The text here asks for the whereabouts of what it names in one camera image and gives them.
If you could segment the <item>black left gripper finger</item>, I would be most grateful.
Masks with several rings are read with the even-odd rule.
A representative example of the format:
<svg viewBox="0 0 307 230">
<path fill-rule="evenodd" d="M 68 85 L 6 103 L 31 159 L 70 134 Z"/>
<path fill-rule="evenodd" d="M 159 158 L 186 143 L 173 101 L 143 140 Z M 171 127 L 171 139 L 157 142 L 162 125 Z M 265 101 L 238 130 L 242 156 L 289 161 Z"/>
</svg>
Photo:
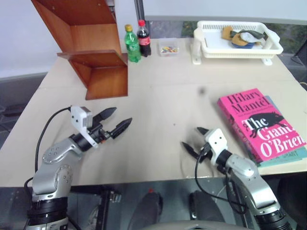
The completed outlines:
<svg viewBox="0 0 307 230">
<path fill-rule="evenodd" d="M 93 126 L 96 126 L 101 121 L 108 119 L 115 111 L 116 107 L 107 108 L 93 117 Z"/>
<path fill-rule="evenodd" d="M 132 118 L 128 118 L 126 120 L 123 120 L 119 124 L 116 125 L 116 127 L 111 131 L 111 137 L 113 139 L 117 138 L 120 134 L 122 134 L 131 124 Z"/>
</svg>

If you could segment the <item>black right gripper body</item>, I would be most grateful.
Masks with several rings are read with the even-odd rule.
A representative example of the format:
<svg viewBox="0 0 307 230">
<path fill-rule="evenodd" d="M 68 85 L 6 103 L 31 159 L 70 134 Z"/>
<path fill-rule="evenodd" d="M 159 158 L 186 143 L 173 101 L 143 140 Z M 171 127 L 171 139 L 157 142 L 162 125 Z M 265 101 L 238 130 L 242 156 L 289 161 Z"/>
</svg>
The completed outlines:
<svg viewBox="0 0 307 230">
<path fill-rule="evenodd" d="M 208 142 L 205 143 L 204 146 L 201 148 L 198 158 L 199 158 L 199 163 L 202 163 L 206 158 L 209 159 L 212 158 L 212 150 Z"/>
</svg>

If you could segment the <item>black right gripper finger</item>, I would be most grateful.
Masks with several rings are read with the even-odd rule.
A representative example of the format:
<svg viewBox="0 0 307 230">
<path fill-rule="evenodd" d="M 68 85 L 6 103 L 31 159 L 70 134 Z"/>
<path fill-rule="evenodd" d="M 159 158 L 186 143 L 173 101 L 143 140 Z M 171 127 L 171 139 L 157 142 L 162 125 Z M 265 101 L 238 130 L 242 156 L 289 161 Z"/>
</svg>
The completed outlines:
<svg viewBox="0 0 307 230">
<path fill-rule="evenodd" d="M 181 142 L 182 146 L 184 147 L 184 149 L 187 151 L 187 153 L 192 156 L 195 159 L 199 158 L 199 154 L 195 152 L 194 148 L 191 147 L 189 144 L 185 143 L 185 142 Z"/>
<path fill-rule="evenodd" d="M 209 130 L 203 127 L 197 127 L 197 130 L 201 133 L 203 140 L 207 142 L 206 135 L 209 132 Z"/>
</svg>

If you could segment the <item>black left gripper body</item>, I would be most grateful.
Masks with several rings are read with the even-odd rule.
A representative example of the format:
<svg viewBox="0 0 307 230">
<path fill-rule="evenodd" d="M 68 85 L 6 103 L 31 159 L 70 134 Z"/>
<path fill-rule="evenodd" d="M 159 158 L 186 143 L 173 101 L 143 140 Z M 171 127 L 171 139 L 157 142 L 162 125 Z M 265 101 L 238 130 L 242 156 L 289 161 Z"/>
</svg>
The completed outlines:
<svg viewBox="0 0 307 230">
<path fill-rule="evenodd" d="M 109 138 L 113 138 L 112 133 L 110 131 L 103 130 L 103 125 L 100 123 L 94 124 L 91 128 L 88 129 L 88 131 L 88 134 L 97 144 Z"/>
</svg>

